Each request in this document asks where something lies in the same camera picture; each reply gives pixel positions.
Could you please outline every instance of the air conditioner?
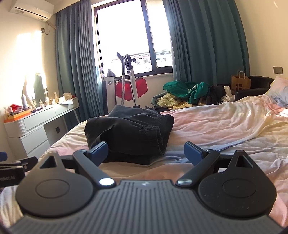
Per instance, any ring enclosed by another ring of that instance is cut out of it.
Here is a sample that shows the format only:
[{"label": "air conditioner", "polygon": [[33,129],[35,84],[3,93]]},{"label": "air conditioner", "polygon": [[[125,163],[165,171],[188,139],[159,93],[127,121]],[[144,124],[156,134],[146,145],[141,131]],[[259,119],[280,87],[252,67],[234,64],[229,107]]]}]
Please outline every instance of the air conditioner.
[{"label": "air conditioner", "polygon": [[47,21],[53,15],[54,6],[44,0],[12,0],[11,13]]}]

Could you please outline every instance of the orange box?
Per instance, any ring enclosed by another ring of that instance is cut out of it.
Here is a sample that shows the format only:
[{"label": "orange box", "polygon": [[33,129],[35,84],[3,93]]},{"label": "orange box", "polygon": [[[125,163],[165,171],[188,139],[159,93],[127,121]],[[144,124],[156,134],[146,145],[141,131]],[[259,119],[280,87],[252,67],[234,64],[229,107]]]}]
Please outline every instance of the orange box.
[{"label": "orange box", "polygon": [[27,115],[31,115],[31,111],[30,110],[26,110],[26,111],[23,111],[23,112],[21,112],[19,114],[7,117],[7,119],[4,120],[4,123],[16,121],[18,119],[21,119],[21,118],[27,116]]}]

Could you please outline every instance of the paper bag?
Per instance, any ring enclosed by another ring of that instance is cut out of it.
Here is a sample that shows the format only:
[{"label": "paper bag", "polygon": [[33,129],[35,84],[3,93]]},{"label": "paper bag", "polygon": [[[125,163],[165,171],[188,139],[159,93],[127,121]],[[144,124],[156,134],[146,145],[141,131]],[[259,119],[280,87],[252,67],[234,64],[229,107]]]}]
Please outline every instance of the paper bag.
[{"label": "paper bag", "polygon": [[245,72],[241,71],[237,76],[231,76],[231,93],[250,89],[251,80],[245,75]]}]

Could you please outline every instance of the paper bag handle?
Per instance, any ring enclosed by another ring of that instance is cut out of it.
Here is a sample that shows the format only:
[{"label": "paper bag handle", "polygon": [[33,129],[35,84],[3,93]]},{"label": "paper bag handle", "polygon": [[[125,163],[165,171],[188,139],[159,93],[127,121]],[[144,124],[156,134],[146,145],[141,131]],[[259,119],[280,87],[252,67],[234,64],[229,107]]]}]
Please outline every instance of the paper bag handle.
[{"label": "paper bag handle", "polygon": [[246,79],[245,72],[243,72],[243,71],[240,71],[240,72],[239,72],[239,78],[240,78],[240,74],[241,74],[241,73],[243,73],[243,76],[244,76],[243,78]]}]

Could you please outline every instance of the gray ribbed surface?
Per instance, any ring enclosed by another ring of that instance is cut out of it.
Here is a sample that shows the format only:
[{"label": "gray ribbed surface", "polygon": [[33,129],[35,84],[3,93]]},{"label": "gray ribbed surface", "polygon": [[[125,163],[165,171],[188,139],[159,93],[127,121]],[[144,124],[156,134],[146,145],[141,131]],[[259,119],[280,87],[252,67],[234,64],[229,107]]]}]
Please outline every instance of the gray ribbed surface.
[{"label": "gray ribbed surface", "polygon": [[269,217],[237,221],[207,211],[188,189],[170,181],[122,181],[101,190],[78,214],[58,220],[25,217],[15,234],[275,234],[281,228]]}]

